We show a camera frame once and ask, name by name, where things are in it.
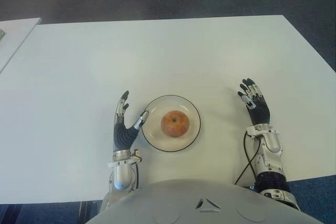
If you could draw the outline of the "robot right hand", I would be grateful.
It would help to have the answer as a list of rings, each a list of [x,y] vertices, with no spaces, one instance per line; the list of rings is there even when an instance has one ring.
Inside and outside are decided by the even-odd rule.
[[[240,88],[244,93],[238,91],[237,94],[247,108],[252,125],[269,124],[270,111],[259,86],[252,79],[247,78],[242,80]]]

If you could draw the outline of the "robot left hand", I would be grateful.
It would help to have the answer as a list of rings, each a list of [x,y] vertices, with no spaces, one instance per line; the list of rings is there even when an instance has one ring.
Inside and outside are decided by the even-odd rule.
[[[149,117],[149,111],[143,111],[135,123],[126,128],[124,123],[124,114],[129,104],[126,103],[129,91],[127,90],[120,98],[117,104],[116,113],[114,117],[113,126],[113,151],[129,150],[133,145],[135,139],[142,126],[145,124]]]

